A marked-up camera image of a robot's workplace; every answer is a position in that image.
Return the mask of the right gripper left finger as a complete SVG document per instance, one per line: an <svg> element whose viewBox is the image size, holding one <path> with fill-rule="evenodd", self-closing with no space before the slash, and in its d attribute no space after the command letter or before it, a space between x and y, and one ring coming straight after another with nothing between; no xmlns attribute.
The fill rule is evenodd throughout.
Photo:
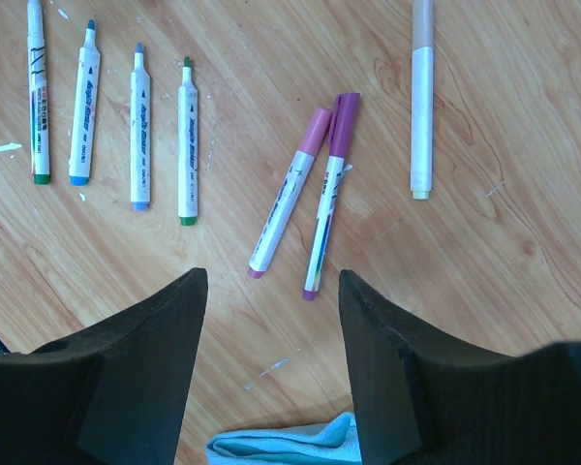
<svg viewBox="0 0 581 465"><path fill-rule="evenodd" d="M28 354L0 355L0 464L170 464L207 301L192 269Z"/></svg>

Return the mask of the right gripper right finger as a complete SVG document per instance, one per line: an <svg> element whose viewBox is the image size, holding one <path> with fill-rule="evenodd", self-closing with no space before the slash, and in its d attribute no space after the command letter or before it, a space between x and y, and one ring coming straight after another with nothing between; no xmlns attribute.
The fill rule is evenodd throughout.
<svg viewBox="0 0 581 465"><path fill-rule="evenodd" d="M364 463L581 464L581 342L498 354L350 270L339 315Z"/></svg>

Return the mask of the green cap white marker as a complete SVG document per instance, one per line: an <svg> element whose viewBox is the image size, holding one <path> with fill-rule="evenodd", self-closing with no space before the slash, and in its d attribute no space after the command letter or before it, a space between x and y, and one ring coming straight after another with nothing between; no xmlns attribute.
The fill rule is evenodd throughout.
<svg viewBox="0 0 581 465"><path fill-rule="evenodd" d="M187 227L193 226L199 216L199 93L193 83L193 68L189 56L183 60L177 110L177 214L180 224Z"/></svg>

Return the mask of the magenta cap marker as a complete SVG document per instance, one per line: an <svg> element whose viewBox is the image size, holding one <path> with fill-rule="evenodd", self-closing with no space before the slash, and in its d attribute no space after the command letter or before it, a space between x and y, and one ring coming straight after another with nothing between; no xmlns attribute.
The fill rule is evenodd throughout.
<svg viewBox="0 0 581 465"><path fill-rule="evenodd" d="M343 179L345 158L350 150L359 105L358 92L339 94L334 101L328 135L329 155L302 291L302 297L305 300L313 300L320 288L327 241L332 228L335 204Z"/></svg>

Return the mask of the lavender cap marker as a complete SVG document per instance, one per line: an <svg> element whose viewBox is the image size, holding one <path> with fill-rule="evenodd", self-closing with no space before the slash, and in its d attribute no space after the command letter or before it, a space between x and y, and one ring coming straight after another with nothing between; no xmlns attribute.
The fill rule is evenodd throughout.
<svg viewBox="0 0 581 465"><path fill-rule="evenodd" d="M151 203L150 87L144 46L137 43L130 80L130 202L133 211L145 211Z"/></svg>

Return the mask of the light blue marker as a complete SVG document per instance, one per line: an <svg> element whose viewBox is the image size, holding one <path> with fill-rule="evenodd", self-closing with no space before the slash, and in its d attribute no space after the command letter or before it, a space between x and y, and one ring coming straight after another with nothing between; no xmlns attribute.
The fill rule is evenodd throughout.
<svg viewBox="0 0 581 465"><path fill-rule="evenodd" d="M88 21L78 53L69 178L84 186L91 177L101 53L96 46L96 22Z"/></svg>

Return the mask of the pale pink cap marker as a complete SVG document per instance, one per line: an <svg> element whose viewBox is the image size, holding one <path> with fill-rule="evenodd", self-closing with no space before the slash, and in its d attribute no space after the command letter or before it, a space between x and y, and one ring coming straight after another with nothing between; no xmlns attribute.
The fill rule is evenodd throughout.
<svg viewBox="0 0 581 465"><path fill-rule="evenodd" d="M433 184L434 1L413 1L411 192L428 200Z"/></svg>

